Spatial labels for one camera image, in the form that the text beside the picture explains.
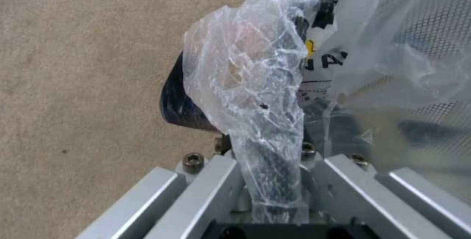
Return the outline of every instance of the plastic bag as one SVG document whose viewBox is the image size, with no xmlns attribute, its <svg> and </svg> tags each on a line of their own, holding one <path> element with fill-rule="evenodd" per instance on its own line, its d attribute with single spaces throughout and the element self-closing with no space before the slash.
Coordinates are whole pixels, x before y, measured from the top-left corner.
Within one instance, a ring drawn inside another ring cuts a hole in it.
<svg viewBox="0 0 471 239">
<path fill-rule="evenodd" d="M 329 22 L 316 22 L 307 31 L 309 51 L 299 90 L 300 104 L 305 109 L 316 98 L 325 98 L 333 74 L 342 68 L 348 52 L 358 41 L 380 0 L 332 0 Z"/>
<path fill-rule="evenodd" d="M 469 0 L 380 0 L 335 71 L 329 98 L 350 111 L 468 99 L 469 8 Z"/>
<path fill-rule="evenodd" d="M 325 157 L 406 166 L 469 203 L 470 13 L 470 0 L 380 0 L 323 102 L 304 108 L 319 109 L 305 121 Z"/>
<path fill-rule="evenodd" d="M 185 91 L 230 135 L 256 222 L 308 221 L 296 98 L 307 51 L 296 24 L 312 20 L 316 7 L 318 0 L 246 0 L 208 14 L 184 36 Z"/>
</svg>

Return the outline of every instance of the bolt head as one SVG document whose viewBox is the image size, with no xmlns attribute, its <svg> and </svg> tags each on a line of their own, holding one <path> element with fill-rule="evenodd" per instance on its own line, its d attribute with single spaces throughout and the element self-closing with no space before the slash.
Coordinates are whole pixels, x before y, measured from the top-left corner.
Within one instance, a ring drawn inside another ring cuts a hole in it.
<svg viewBox="0 0 471 239">
<path fill-rule="evenodd" d="M 205 166 L 205 157 L 201 153 L 188 153 L 182 160 L 183 169 L 187 173 L 199 173 Z"/>
</svg>

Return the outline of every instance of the beige carpet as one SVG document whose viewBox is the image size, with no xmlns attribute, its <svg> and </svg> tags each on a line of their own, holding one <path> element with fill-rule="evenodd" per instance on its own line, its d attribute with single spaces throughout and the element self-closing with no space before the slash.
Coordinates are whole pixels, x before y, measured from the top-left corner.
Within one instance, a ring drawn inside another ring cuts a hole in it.
<svg viewBox="0 0 471 239">
<path fill-rule="evenodd" d="M 155 166 L 210 154 L 160 90 L 195 20 L 243 0 L 0 0 L 0 238 L 72 238 Z"/>
</svg>

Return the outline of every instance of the metal bar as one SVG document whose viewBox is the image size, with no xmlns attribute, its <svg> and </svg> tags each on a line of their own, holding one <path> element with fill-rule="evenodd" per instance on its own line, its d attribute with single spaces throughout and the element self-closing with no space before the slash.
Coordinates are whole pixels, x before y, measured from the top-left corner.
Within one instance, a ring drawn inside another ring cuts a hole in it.
<svg viewBox="0 0 471 239">
<path fill-rule="evenodd" d="M 344 155 L 314 168 L 323 210 L 340 224 L 365 222 L 381 238 L 449 238 Z"/>
<path fill-rule="evenodd" d="M 423 177 L 402 168 L 377 179 L 453 238 L 471 238 L 471 208 Z"/>
<path fill-rule="evenodd" d="M 156 167 L 77 238 L 143 238 L 186 185 L 183 175 Z"/>
<path fill-rule="evenodd" d="M 216 155 L 145 238 L 200 238 L 212 220 L 229 213 L 243 183 L 237 162 Z"/>
</svg>

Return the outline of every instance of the black object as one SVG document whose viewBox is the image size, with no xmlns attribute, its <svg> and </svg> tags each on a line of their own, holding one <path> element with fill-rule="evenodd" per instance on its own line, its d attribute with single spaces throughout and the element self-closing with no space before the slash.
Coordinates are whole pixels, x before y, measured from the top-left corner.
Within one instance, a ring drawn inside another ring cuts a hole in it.
<svg viewBox="0 0 471 239">
<path fill-rule="evenodd" d="M 401 120 L 397 127 L 407 142 L 414 147 L 438 144 L 464 133 L 461 128 L 415 120 Z"/>
<path fill-rule="evenodd" d="M 183 53 L 178 56 L 160 95 L 160 114 L 171 124 L 217 131 L 204 115 L 203 111 L 193 103 L 183 87 Z"/>
<path fill-rule="evenodd" d="M 294 26 L 296 26 L 296 32 L 303 42 L 306 41 L 306 34 L 308 33 L 309 21 L 301 16 L 296 16 L 293 19 Z"/>
<path fill-rule="evenodd" d="M 366 225 L 328 224 L 218 224 L 213 222 L 202 239 L 379 239 Z"/>
<path fill-rule="evenodd" d="M 308 62 L 306 63 L 305 68 L 308 71 L 313 71 L 314 70 L 314 60 L 313 59 L 308 59 Z"/>
<path fill-rule="evenodd" d="M 322 68 L 323 69 L 327 69 L 329 67 L 329 65 L 331 65 L 331 64 L 338 64 L 340 66 L 343 65 L 343 62 L 341 60 L 337 59 L 332 54 L 322 55 L 321 60 L 322 60 Z"/>
<path fill-rule="evenodd" d="M 323 0 L 320 4 L 319 11 L 316 14 L 316 18 L 312 23 L 312 28 L 320 27 L 325 29 L 328 24 L 333 24 L 333 8 L 335 7 L 335 2 L 332 0 Z"/>
</svg>

